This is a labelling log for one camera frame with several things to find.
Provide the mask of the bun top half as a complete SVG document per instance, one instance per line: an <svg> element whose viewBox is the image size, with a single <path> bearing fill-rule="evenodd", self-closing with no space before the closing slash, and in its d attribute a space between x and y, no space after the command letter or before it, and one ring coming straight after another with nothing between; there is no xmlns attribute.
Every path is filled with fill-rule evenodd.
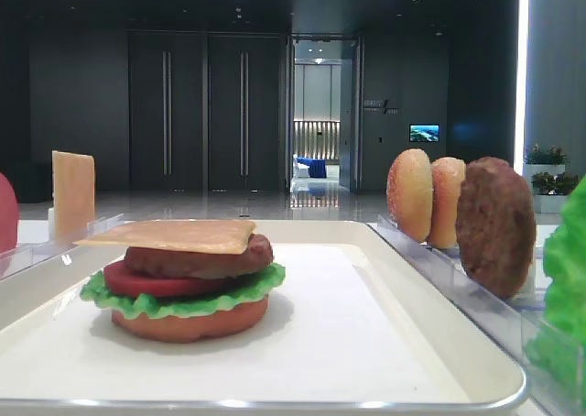
<svg viewBox="0 0 586 416"><path fill-rule="evenodd" d="M433 207L427 242L445 249L456 245L457 205L466 165L461 159L443 157L431 163Z"/></svg>

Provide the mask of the cheese slice on burger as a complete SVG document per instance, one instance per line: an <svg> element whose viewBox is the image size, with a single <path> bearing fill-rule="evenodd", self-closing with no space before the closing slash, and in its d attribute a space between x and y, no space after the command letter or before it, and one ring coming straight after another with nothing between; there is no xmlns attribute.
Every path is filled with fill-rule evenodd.
<svg viewBox="0 0 586 416"><path fill-rule="evenodd" d="M240 255L256 224L246 219L145 220L120 224L75 241L80 246L122 245L167 251Z"/></svg>

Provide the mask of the lettuce leaf on burger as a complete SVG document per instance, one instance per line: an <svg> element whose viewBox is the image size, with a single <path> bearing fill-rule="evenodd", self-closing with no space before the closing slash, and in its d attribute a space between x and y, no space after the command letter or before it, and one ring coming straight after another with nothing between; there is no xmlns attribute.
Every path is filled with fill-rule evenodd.
<svg viewBox="0 0 586 416"><path fill-rule="evenodd" d="M284 266L271 263L259 272L237 278L233 287L219 293L159 299L142 293L134 299L114 294L106 287L104 271L100 270L81 287L80 298L83 301L93 301L100 309L121 312L127 319L135 319L142 313L150 319L168 316L202 317L216 312L228 312L241 304L261 301L273 288L283 283L285 276Z"/></svg>

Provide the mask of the meat patty on burger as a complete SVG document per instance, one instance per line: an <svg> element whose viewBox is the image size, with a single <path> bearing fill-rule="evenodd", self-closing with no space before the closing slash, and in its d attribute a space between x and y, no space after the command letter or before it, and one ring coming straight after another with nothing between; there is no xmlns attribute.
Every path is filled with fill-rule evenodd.
<svg viewBox="0 0 586 416"><path fill-rule="evenodd" d="M205 254L165 251L131 246L125 266L155 278L235 278L261 271L274 260L273 248L264 235L252 234L242 254Z"/></svg>

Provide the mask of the tomato slice on burger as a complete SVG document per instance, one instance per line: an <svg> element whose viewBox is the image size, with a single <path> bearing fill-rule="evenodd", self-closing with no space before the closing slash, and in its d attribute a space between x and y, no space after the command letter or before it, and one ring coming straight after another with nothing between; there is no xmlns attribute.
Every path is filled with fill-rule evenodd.
<svg viewBox="0 0 586 416"><path fill-rule="evenodd" d="M158 279L146 273L132 271L120 260L103 269L106 287L114 294L137 298L140 294L155 298L197 296L226 290L243 278L223 279Z"/></svg>

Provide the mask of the upright brown meat patty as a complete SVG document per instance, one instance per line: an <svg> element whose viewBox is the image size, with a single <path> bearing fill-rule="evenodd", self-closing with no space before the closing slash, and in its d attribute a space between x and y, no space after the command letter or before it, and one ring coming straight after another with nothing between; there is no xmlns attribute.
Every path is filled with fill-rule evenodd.
<svg viewBox="0 0 586 416"><path fill-rule="evenodd" d="M515 296L536 242L532 191L507 161L483 157L466 166L456 236L467 276L500 299Z"/></svg>

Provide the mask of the upright red tomato slice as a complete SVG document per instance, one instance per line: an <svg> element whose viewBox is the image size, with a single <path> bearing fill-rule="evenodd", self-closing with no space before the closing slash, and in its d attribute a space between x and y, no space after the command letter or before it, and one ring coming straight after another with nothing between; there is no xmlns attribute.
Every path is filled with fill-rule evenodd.
<svg viewBox="0 0 586 416"><path fill-rule="evenodd" d="M0 174L0 248L4 253L16 247L19 209L9 180Z"/></svg>

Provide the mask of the upright sesame bun half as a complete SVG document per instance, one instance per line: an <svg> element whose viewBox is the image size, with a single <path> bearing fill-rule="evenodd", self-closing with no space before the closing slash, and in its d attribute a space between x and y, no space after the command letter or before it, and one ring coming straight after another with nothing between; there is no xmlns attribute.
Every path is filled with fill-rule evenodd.
<svg viewBox="0 0 586 416"><path fill-rule="evenodd" d="M433 204L431 163L420 148L401 152L388 171L387 205L398 228L418 243L429 235Z"/></svg>

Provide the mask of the bottom bun on tray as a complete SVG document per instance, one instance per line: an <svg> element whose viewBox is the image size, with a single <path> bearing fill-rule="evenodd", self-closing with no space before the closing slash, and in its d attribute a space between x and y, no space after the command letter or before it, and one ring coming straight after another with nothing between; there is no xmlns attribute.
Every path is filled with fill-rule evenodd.
<svg viewBox="0 0 586 416"><path fill-rule="evenodd" d="M218 311L206 316L180 318L167 316L148 318L144 313L127 319L119 311L112 311L112 322L139 338L185 344L206 338L220 338L243 332L260 322L266 313L269 298L241 303L230 311Z"/></svg>

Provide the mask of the white rectangular metal tray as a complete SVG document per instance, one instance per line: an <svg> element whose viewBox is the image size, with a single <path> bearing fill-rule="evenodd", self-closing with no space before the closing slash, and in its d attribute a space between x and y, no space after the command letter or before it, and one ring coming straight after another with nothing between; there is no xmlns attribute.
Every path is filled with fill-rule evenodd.
<svg viewBox="0 0 586 416"><path fill-rule="evenodd" d="M252 329L133 337L82 301L125 253L76 246L1 283L4 415L511 415L525 370L372 227L261 221L287 272Z"/></svg>

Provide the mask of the potted plants in planter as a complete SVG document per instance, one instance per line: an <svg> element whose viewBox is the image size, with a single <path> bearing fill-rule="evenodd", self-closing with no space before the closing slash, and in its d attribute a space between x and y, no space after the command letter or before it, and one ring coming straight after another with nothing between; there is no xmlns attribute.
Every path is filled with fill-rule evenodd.
<svg viewBox="0 0 586 416"><path fill-rule="evenodd" d="M537 213L557 214L577 187L579 177L566 171L567 155L555 146L541 148L535 144L526 151L523 176L533 192Z"/></svg>

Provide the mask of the clear acrylic left rack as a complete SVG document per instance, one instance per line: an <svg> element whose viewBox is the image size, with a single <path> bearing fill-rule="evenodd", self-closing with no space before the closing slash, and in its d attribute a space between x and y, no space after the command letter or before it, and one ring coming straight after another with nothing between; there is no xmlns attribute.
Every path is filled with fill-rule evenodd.
<svg viewBox="0 0 586 416"><path fill-rule="evenodd" d="M61 239L51 238L45 242L21 243L16 248L1 254L1 279L16 275L45 260L68 254L76 247L75 243L91 235L103 233L125 223L120 213L112 217L102 217L89 222L85 228Z"/></svg>

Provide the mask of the clear acrylic rack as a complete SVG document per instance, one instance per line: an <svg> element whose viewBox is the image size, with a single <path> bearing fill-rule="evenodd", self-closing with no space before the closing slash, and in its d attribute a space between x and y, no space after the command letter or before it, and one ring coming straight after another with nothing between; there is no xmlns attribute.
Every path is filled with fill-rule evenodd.
<svg viewBox="0 0 586 416"><path fill-rule="evenodd" d="M466 276L457 247L419 244L380 215L376 231L425 279L526 369L532 400L550 415L585 413L585 346L544 318L542 247L534 248L526 285L503 301Z"/></svg>
<svg viewBox="0 0 586 416"><path fill-rule="evenodd" d="M16 275L45 260L68 254L76 247L75 243L91 235L103 233L125 223L120 213L112 217L102 217L89 222L85 228L61 239L51 238L45 242L21 243L16 248L1 254L1 279Z"/></svg>

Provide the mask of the clear acrylic right rack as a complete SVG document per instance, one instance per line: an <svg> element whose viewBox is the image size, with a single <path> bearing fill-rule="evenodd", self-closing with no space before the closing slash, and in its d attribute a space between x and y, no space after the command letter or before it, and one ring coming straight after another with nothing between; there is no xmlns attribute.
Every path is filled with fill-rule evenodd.
<svg viewBox="0 0 586 416"><path fill-rule="evenodd" d="M585 346L544 318L542 247L534 248L526 285L503 301L466 276L457 247L419 244L380 215L376 231L425 279L526 369L532 400L550 415L585 413Z"/></svg>

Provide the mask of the wall mounted screen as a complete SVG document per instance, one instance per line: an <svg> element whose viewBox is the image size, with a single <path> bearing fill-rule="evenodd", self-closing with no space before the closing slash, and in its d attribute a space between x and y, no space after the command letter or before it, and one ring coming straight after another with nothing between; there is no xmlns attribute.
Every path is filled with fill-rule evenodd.
<svg viewBox="0 0 586 416"><path fill-rule="evenodd" d="M438 125L410 125L410 142L432 142L440 140L440 127Z"/></svg>

